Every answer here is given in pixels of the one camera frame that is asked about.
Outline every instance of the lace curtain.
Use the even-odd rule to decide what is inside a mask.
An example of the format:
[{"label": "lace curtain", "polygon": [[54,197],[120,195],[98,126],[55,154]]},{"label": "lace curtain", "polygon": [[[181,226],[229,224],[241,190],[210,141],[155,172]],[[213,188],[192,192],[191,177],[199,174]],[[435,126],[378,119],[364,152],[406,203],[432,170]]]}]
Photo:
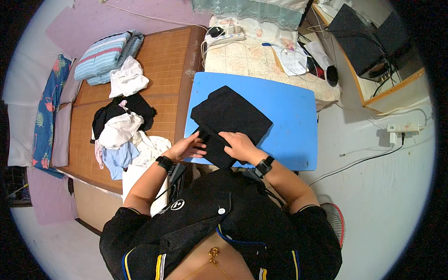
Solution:
[{"label": "lace curtain", "polygon": [[296,30],[308,0],[192,0],[193,9],[220,17],[253,18]]}]

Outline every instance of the black smartwatch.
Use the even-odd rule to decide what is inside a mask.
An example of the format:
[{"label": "black smartwatch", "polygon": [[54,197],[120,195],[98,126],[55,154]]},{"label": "black smartwatch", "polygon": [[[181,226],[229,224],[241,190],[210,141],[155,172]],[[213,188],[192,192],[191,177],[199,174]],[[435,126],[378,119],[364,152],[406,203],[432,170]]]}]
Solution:
[{"label": "black smartwatch", "polygon": [[160,156],[160,157],[158,157],[157,159],[156,159],[156,161],[159,163],[159,165],[161,166],[161,167],[163,167],[167,172],[170,172],[171,171],[171,167],[172,167],[172,164],[173,164],[173,162],[172,162],[172,160],[170,160],[170,158],[169,157],[167,157],[167,156]]},{"label": "black smartwatch", "polygon": [[263,179],[263,176],[266,175],[266,173],[268,173],[272,169],[271,164],[273,161],[274,158],[271,156],[268,156],[266,159],[262,159],[260,163],[254,168],[255,174],[260,179]]}]

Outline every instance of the desk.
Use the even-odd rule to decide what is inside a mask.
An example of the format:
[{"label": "desk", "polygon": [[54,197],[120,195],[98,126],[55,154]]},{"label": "desk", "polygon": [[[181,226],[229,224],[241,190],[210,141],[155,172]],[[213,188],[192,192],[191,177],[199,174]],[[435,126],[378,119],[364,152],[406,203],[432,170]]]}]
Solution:
[{"label": "desk", "polygon": [[276,65],[272,48],[263,47],[261,44],[264,41],[261,39],[246,36],[246,40],[239,43],[220,48],[212,46],[205,59],[205,72],[262,78],[307,88],[314,92],[317,111],[339,100],[339,88],[331,87],[327,80],[309,73],[301,75],[302,77],[288,77],[281,72]]},{"label": "desk", "polygon": [[[308,13],[307,19],[312,25],[319,23],[329,25],[332,22],[333,18],[326,14],[318,4],[314,3],[312,9],[318,16],[316,18],[312,11]],[[325,40],[323,34],[318,33],[322,42]],[[379,93],[372,97],[379,83],[358,77],[337,40],[332,34],[328,36],[332,36],[332,40],[327,40],[327,44],[323,44],[323,47],[326,54],[333,61],[337,61],[340,85],[344,92],[358,94],[363,107],[376,112],[388,112],[398,107],[412,105],[428,95],[429,86],[426,81],[424,68],[421,68],[400,83],[392,85],[392,82],[389,80],[381,87]],[[334,44],[334,49],[329,49],[332,44]],[[397,73],[394,73],[393,77],[396,82],[399,81]]]},{"label": "desk", "polygon": [[[312,91],[280,82],[221,73],[196,73],[188,106],[185,137],[198,125],[190,118],[191,109],[222,86],[229,86],[272,122],[257,145],[290,170],[315,170],[317,166],[317,121]],[[185,159],[211,164],[206,159]],[[253,167],[250,164],[234,167]]]}]

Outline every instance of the hand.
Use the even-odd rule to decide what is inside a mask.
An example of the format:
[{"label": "hand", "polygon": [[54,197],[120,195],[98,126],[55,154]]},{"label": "hand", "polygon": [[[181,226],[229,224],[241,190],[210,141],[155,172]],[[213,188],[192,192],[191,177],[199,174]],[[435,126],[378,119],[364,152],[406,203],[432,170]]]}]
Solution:
[{"label": "hand", "polygon": [[173,162],[179,162],[184,158],[202,158],[207,154],[206,151],[197,149],[206,148],[207,145],[202,143],[202,139],[198,138],[199,131],[190,135],[174,144],[168,151],[164,152],[162,156],[167,156]]},{"label": "hand", "polygon": [[268,157],[267,153],[257,149],[246,134],[237,132],[218,133],[232,147],[224,147],[224,151],[231,157],[241,161],[248,161],[251,165],[258,165],[262,159]]}]

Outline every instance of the blue tabletop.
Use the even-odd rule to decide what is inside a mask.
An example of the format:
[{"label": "blue tabletop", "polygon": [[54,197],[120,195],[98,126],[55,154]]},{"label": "blue tabletop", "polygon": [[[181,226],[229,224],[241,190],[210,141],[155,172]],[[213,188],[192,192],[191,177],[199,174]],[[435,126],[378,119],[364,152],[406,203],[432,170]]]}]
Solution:
[{"label": "blue tabletop", "polygon": [[[194,76],[188,106],[185,137],[199,126],[190,118],[191,109],[222,86],[244,97],[273,125],[257,145],[290,170],[315,170],[317,166],[317,120],[314,92],[271,80],[239,75],[198,72]],[[211,164],[202,158],[188,162]],[[234,167],[253,167],[236,162]]]}]

